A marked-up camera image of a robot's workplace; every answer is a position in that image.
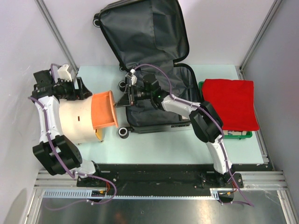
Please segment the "green plastic tray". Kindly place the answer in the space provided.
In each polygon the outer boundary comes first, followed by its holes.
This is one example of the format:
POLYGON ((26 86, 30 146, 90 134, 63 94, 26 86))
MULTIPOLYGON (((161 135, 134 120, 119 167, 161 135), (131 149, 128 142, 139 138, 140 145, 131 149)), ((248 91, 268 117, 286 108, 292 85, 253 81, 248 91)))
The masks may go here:
MULTIPOLYGON (((204 100, 202 88, 203 88, 204 81, 199 82, 199 92, 202 100, 204 100)), ((224 130, 224 138, 225 139, 234 139, 234 140, 243 140, 248 139, 252 137, 251 131, 230 131, 230 130, 224 130)))

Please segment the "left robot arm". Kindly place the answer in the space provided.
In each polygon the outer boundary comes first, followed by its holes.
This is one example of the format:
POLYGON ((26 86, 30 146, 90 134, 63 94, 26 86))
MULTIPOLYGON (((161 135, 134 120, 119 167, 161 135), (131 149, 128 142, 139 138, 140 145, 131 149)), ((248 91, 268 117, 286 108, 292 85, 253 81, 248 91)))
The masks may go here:
POLYGON ((96 171, 93 161, 82 158, 77 144, 96 137, 92 126, 93 94, 82 78, 74 77, 67 64, 54 70, 34 73, 36 84, 29 99, 35 104, 40 121, 40 139, 33 154, 50 175, 67 173, 87 176, 92 186, 103 182, 103 174, 96 171))

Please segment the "white black space suitcase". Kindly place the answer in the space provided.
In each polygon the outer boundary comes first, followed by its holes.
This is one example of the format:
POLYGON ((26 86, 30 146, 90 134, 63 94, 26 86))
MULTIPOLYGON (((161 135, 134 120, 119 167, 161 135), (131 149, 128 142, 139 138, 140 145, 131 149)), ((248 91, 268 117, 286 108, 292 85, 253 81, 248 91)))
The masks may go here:
POLYGON ((161 88, 175 96, 200 101, 189 54, 185 22, 176 0, 120 0, 93 17, 124 71, 136 69, 137 84, 154 74, 161 88))

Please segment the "teal cream sock towel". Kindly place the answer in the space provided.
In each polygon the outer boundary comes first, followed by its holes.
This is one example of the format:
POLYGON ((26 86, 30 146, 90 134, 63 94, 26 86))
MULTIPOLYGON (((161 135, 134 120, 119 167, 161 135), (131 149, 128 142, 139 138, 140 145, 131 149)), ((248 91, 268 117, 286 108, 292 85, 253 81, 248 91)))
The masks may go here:
POLYGON ((226 136, 244 136, 247 134, 247 131, 224 130, 223 132, 226 136))

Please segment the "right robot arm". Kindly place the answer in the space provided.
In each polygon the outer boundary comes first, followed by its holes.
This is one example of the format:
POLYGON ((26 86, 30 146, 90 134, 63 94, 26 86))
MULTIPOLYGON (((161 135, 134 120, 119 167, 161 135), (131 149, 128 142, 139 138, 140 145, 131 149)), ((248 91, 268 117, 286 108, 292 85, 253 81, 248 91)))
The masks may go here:
POLYGON ((143 87, 137 86, 136 76, 129 76, 131 84, 120 81, 119 89, 124 92, 116 107, 133 106, 140 100, 149 99, 153 107, 164 112, 173 112, 190 120, 196 137, 206 143, 216 171, 215 181, 220 187, 234 182, 233 165, 224 146, 222 121, 213 106, 205 101, 195 103, 181 99, 161 88, 152 74, 143 78, 143 87))

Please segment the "red cloth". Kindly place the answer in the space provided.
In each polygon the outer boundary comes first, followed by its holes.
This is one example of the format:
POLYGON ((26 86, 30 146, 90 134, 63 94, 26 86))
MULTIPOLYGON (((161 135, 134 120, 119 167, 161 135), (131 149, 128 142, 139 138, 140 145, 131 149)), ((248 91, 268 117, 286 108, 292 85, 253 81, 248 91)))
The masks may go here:
POLYGON ((223 122, 223 130, 257 131, 254 111, 254 82, 206 79, 202 85, 205 101, 210 102, 223 122))

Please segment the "beige drum with orange lid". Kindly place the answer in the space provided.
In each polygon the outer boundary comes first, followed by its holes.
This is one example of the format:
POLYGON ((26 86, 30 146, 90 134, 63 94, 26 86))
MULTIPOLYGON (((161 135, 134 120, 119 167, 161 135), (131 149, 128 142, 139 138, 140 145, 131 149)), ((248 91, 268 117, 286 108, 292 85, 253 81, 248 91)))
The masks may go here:
POLYGON ((112 91, 93 94, 84 100, 61 100, 59 118, 63 135, 74 144, 102 142, 105 128, 119 127, 112 91))

